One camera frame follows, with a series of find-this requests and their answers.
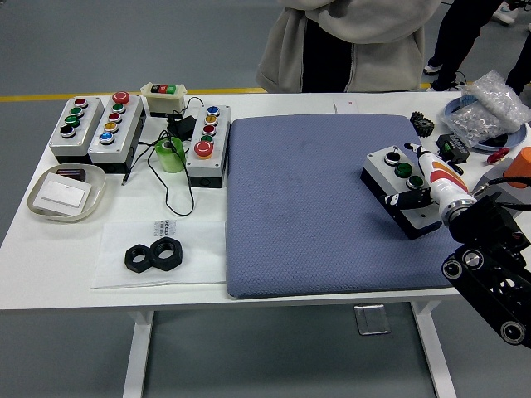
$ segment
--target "black pants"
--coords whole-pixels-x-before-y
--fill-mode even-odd
[[[343,93],[350,81],[352,43],[308,20],[303,47],[303,93]]]
[[[520,52],[520,57],[516,61],[516,65],[509,72],[507,76],[507,85],[511,86],[516,92],[520,94],[524,86],[531,81],[531,35],[525,39],[524,47]]]
[[[442,19],[435,54],[430,65],[442,65],[437,83],[450,86],[455,73],[470,52],[481,28],[489,22],[502,0],[454,0]]]

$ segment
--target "plastic bag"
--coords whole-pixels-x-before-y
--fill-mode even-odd
[[[505,133],[514,133],[531,120],[531,109],[522,104],[514,90],[495,70],[463,88],[463,95],[471,94],[501,122]]]
[[[498,137],[507,131],[502,122],[480,102],[474,102],[450,114],[445,120],[448,127],[469,147]]]

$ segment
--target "wire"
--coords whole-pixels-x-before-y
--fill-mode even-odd
[[[466,84],[466,82],[467,82],[468,80],[466,79],[465,74],[464,74],[463,72],[461,72],[460,70],[458,70],[456,73],[461,73],[461,76],[463,76],[463,83]]]
[[[524,177],[524,176],[501,177],[501,178],[495,178],[493,180],[489,180],[486,184],[482,185],[480,189],[474,192],[473,196],[477,197],[479,194],[484,192],[488,187],[492,185],[502,184],[505,182],[518,182],[518,183],[527,185],[527,187],[531,187],[531,177]],[[517,210],[517,211],[531,211],[531,204],[506,203],[506,202],[500,202],[498,204],[507,209]]]
[[[190,106],[190,101],[192,101],[192,100],[198,100],[199,102],[201,102],[201,105],[205,104],[204,102],[202,102],[202,99],[200,99],[199,97],[190,97],[188,99],[188,102],[186,103],[186,106],[180,112],[178,112],[177,110],[174,109],[172,111],[172,114],[177,114],[177,115],[184,114],[184,112],[186,112],[186,109],[188,109],[188,106]]]
[[[158,175],[158,173],[156,172],[156,170],[153,168],[153,166],[151,165],[151,163],[149,163],[149,160],[151,159],[151,156],[153,155],[153,153],[155,152],[155,148],[152,149],[151,153],[149,154],[148,156],[148,167],[151,169],[151,171],[155,174],[155,177],[163,184],[164,188],[166,189],[166,195],[165,195],[165,203],[166,203],[166,207],[175,215],[177,216],[182,216],[182,217],[186,217],[186,216],[189,216],[190,214],[192,214],[192,211],[193,209],[195,208],[195,201],[193,199],[193,193],[192,193],[192,186],[190,185],[190,176],[188,176],[188,170],[186,169],[186,164],[184,163],[184,161],[181,159],[181,157],[178,155],[177,153],[177,149],[175,148],[175,146],[173,145],[172,143],[172,136],[170,133],[168,133],[168,131],[166,130],[163,130],[162,133],[159,135],[159,139],[158,141],[160,141],[161,139],[165,139],[167,138],[169,143],[170,143],[170,148],[172,149],[172,152],[175,153],[175,155],[177,156],[177,158],[181,161],[181,163],[183,164],[183,167],[184,167],[184,172],[186,173],[186,179],[188,181],[188,191],[190,192],[190,198],[192,200],[192,208],[190,209],[190,211],[186,214],[182,214],[182,213],[179,213],[177,211],[175,211],[168,203],[168,196],[169,196],[169,189],[168,189],[168,186],[166,185],[166,183],[163,181],[163,179]]]
[[[172,142],[172,134],[170,134],[167,130],[163,130],[159,135],[158,135],[158,139],[153,141],[152,143],[144,143],[144,142],[139,142],[139,145],[146,145],[147,148],[136,158],[136,160],[134,161],[133,165],[131,166],[129,172],[127,174],[125,174],[124,176],[124,179],[122,180],[122,185],[125,185],[125,183],[127,182],[127,180],[129,179],[129,175],[131,174],[131,171],[133,170],[133,167],[134,165],[138,162],[138,160],[140,160],[141,157],[143,157],[143,155],[146,154],[146,152],[148,152],[150,149],[151,149],[151,153],[148,155],[148,167],[151,169],[151,171],[155,174],[155,177],[163,184],[164,188],[166,189],[166,194],[165,194],[165,203],[166,203],[166,207],[175,215],[177,216],[182,216],[182,217],[185,217],[185,216],[189,216],[190,214],[192,214],[192,211],[193,209],[195,208],[195,200],[193,198],[193,193],[192,193],[192,186],[190,184],[190,176],[188,176],[188,170],[186,169],[186,164],[185,162],[181,159],[181,157],[178,155],[177,153],[177,149],[175,148],[175,146],[173,145],[173,142]],[[177,155],[177,158],[179,159],[179,161],[181,162],[181,164],[183,165],[184,167],[184,172],[186,173],[186,179],[187,179],[187,182],[188,182],[188,191],[190,193],[190,198],[192,200],[192,208],[190,209],[190,211],[188,213],[185,213],[185,214],[181,214],[177,211],[175,211],[169,204],[168,204],[168,196],[169,196],[169,189],[168,189],[168,186],[166,185],[166,183],[163,181],[163,179],[158,175],[157,171],[153,168],[153,166],[151,165],[151,163],[149,162],[149,160],[151,160],[151,156],[153,155],[153,153],[155,152],[155,146],[157,145],[157,143],[159,143],[160,141],[163,141],[167,139],[169,144],[170,144],[170,148],[172,149],[172,152],[175,153],[175,155]]]

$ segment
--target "blue cushion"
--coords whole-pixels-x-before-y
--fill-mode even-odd
[[[449,286],[441,265],[459,245],[448,230],[409,240],[360,180],[368,153],[408,142],[419,140],[403,116],[236,120],[228,157],[228,293]]]

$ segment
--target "green tape roll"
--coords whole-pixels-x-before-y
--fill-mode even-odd
[[[179,138],[175,137],[172,137],[172,143],[181,159],[172,151],[172,146],[168,139],[159,141],[155,146],[155,152],[165,172],[181,172],[184,169],[186,160],[183,143]]]

